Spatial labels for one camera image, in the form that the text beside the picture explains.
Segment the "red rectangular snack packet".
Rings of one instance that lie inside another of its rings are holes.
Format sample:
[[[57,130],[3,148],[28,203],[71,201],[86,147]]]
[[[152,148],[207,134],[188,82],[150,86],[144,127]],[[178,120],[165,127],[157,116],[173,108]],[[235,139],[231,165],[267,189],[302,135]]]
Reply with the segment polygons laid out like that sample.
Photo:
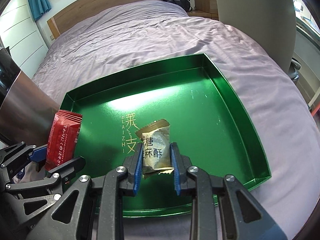
[[[81,123],[81,114],[66,110],[58,110],[55,113],[47,144],[47,171],[73,158]]]

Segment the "beige sesame candy packet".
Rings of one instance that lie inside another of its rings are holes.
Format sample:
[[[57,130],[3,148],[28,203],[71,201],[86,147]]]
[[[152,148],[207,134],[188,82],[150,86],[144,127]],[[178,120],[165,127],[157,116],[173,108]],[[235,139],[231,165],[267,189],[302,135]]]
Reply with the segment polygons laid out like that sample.
[[[165,119],[152,123],[136,131],[142,142],[143,178],[159,174],[171,174],[174,168],[170,156],[170,124]]]

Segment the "green metal tray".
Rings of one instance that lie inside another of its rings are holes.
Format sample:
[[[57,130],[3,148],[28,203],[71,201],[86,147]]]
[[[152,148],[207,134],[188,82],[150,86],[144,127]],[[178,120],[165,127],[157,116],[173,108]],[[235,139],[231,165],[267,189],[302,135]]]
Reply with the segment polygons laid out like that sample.
[[[83,174],[103,176],[134,153],[136,132],[165,119],[169,139],[215,176],[233,174],[252,190],[271,177],[243,104],[205,54],[174,57],[99,78],[65,94],[61,108],[82,115],[75,155]]]

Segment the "purple bed sheet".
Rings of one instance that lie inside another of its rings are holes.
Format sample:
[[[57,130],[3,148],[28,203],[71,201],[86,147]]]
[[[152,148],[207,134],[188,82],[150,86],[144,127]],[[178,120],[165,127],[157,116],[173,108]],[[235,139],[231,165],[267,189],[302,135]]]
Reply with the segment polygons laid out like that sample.
[[[240,97],[266,151],[272,177],[254,196],[289,239],[300,236],[319,200],[319,130],[296,85],[235,27],[157,0],[112,7],[58,37],[32,80],[61,103],[68,91],[99,77],[202,53]]]

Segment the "wooden headboard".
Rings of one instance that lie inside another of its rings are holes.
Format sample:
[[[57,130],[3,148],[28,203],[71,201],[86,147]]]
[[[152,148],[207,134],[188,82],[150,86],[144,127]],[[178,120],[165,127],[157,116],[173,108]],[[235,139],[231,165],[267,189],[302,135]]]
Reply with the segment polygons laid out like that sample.
[[[53,38],[58,38],[77,23],[108,8],[144,0],[76,0],[51,17],[48,27]]]

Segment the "beige office chair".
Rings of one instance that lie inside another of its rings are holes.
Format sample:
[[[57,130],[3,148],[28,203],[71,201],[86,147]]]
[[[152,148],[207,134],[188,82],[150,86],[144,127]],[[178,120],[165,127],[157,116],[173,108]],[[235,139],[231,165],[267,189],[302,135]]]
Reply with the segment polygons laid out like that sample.
[[[293,58],[296,13],[292,0],[216,0],[219,20],[231,25],[267,52],[297,82],[300,63]]]

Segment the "wooden nightstand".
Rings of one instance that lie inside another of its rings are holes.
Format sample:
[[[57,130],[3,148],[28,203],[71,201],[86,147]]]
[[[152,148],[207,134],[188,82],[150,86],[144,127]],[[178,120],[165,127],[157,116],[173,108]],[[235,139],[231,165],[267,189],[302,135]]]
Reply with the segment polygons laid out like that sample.
[[[194,2],[194,10],[187,13],[189,16],[219,20],[216,0],[194,0]]]

